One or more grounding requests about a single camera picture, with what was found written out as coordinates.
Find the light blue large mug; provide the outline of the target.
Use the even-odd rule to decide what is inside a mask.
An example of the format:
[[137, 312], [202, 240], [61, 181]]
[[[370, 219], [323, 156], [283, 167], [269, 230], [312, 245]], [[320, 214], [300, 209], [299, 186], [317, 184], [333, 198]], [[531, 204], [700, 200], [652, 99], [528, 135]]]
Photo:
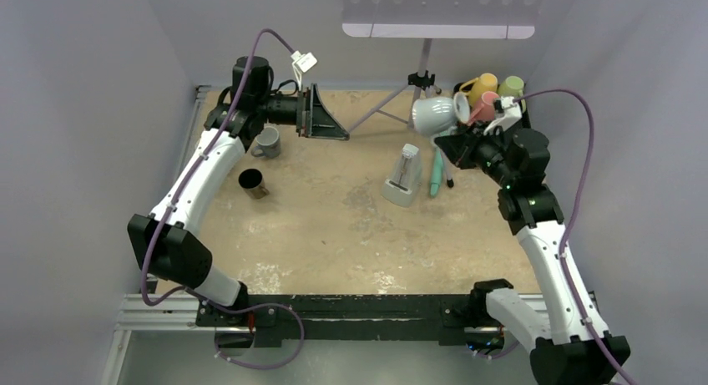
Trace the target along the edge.
[[418, 99], [412, 104], [412, 124], [419, 134], [430, 137], [457, 124], [466, 124], [471, 114], [467, 96], [436, 96]]

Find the grey blue small mug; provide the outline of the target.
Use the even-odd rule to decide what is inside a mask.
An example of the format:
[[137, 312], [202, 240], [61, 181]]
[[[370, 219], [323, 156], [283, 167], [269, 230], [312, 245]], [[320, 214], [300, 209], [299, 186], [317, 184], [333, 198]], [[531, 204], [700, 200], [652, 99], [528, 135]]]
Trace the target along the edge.
[[255, 138], [250, 151], [256, 158], [274, 159], [281, 155], [281, 137], [276, 127], [266, 126]]

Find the brown dark mug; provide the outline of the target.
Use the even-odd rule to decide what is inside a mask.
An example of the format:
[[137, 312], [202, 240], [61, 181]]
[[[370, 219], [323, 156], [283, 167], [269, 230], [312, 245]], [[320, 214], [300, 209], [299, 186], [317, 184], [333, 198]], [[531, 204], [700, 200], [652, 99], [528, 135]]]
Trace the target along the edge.
[[241, 189], [254, 200], [267, 197], [270, 191], [266, 188], [264, 176], [258, 169], [249, 168], [243, 170], [238, 177]]

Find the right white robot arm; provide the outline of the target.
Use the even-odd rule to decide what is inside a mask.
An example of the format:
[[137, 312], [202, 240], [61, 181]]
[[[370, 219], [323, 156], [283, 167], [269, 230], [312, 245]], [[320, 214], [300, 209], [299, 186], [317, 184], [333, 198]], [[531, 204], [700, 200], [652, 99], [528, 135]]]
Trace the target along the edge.
[[611, 383], [630, 345], [611, 333], [575, 265], [570, 224], [544, 183], [546, 136], [534, 129], [509, 136], [470, 129], [434, 142], [456, 167], [478, 168], [498, 185], [498, 209], [531, 263], [547, 311], [535, 311], [504, 281], [487, 281], [473, 289], [471, 318], [495, 320], [510, 332], [528, 353], [538, 384]]

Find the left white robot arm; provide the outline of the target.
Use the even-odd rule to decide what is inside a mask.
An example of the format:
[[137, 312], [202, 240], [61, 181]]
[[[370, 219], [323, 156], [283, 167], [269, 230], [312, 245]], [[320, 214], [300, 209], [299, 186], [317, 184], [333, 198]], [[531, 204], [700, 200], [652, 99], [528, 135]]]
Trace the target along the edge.
[[266, 58], [238, 58], [232, 85], [210, 111], [180, 176], [150, 213], [133, 215], [127, 226], [142, 276], [172, 281], [217, 303], [217, 316], [230, 326], [248, 317], [247, 291], [216, 267], [197, 237], [217, 190], [271, 124], [292, 125], [299, 136], [311, 139], [350, 137], [322, 105], [316, 84], [297, 86], [294, 94], [287, 95], [274, 89], [273, 83]]

